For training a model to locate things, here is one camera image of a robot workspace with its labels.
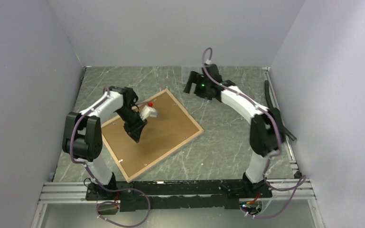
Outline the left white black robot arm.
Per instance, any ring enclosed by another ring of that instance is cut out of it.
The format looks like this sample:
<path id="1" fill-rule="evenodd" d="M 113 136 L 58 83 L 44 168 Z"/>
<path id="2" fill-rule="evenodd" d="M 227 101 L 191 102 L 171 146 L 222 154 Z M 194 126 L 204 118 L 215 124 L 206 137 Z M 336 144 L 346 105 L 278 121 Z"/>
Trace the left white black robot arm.
<path id="1" fill-rule="evenodd" d="M 75 164 L 82 165 L 98 193 L 110 200 L 117 193 L 115 174 L 101 157 L 103 148 L 102 121 L 116 113 L 124 121 L 124 130 L 136 143 L 146 118 L 134 110 L 138 96 L 130 87 L 111 86 L 104 89 L 102 97 L 81 112 L 70 112 L 66 116 L 62 150 L 70 155 Z"/>

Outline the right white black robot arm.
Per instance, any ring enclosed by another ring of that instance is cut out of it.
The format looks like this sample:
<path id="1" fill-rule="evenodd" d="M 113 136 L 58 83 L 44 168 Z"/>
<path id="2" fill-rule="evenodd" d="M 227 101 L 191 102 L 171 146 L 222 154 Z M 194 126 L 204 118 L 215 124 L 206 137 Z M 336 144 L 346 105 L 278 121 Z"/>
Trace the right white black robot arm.
<path id="1" fill-rule="evenodd" d="M 242 191 L 254 197 L 267 187 L 266 177 L 271 159 L 281 154 L 284 129 L 278 108 L 268 108 L 254 101 L 231 80 L 223 80 L 215 64 L 205 64 L 202 72 L 191 71 L 184 93 L 191 92 L 203 99 L 217 101 L 231 107 L 250 125 L 249 143 L 253 151 L 249 167 L 243 174 Z"/>

